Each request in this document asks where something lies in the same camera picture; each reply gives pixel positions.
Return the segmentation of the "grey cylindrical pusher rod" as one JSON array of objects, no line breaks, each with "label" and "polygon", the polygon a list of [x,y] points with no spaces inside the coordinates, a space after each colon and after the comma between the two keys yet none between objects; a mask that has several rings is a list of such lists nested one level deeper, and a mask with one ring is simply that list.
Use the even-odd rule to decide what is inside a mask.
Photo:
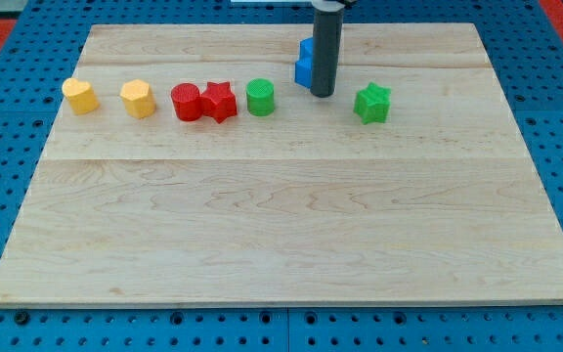
[{"label": "grey cylindrical pusher rod", "polygon": [[312,0],[314,8],[311,93],[319,98],[335,90],[345,6],[339,1]]}]

